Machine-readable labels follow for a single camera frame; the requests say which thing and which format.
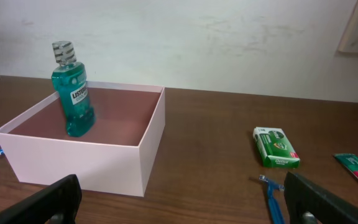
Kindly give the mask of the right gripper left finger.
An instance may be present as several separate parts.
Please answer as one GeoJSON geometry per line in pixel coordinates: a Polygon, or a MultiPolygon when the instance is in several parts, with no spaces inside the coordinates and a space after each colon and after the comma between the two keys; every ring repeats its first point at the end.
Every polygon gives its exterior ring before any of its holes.
{"type": "Polygon", "coordinates": [[[82,199],[79,180],[70,174],[0,212],[0,224],[75,224],[82,199]]]}

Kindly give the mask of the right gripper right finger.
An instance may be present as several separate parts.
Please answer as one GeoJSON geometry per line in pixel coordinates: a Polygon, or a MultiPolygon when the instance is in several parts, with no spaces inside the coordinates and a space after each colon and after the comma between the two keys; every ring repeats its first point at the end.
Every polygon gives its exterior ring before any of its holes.
{"type": "Polygon", "coordinates": [[[358,208],[300,174],[288,172],[284,196],[290,223],[304,223],[311,213],[321,223],[358,223],[358,208]]]}

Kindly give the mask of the green soap box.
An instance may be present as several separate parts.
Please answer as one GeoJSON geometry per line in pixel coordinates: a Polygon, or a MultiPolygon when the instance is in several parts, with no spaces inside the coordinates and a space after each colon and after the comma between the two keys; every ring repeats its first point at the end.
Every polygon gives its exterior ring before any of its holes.
{"type": "Polygon", "coordinates": [[[283,129],[256,127],[253,137],[264,167],[296,169],[300,165],[300,158],[283,129]]]}

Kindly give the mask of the white cardboard box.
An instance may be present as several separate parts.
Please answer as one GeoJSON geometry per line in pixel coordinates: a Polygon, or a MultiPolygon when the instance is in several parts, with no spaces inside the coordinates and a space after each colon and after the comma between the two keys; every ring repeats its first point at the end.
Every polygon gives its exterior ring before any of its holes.
{"type": "Polygon", "coordinates": [[[50,185],[75,174],[81,188],[145,194],[165,127],[162,86],[89,82],[96,122],[83,136],[65,131],[57,93],[0,127],[0,146],[20,182],[50,185]]]}

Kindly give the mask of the teal mouthwash bottle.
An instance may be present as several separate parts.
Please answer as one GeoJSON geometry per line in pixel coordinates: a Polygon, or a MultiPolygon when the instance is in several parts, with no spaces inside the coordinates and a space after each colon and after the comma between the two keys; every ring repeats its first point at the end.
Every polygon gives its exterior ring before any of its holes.
{"type": "Polygon", "coordinates": [[[81,137],[96,121],[85,65],[77,61],[72,42],[57,41],[52,48],[58,67],[52,72],[51,79],[66,117],[66,132],[71,137],[81,137]]]}

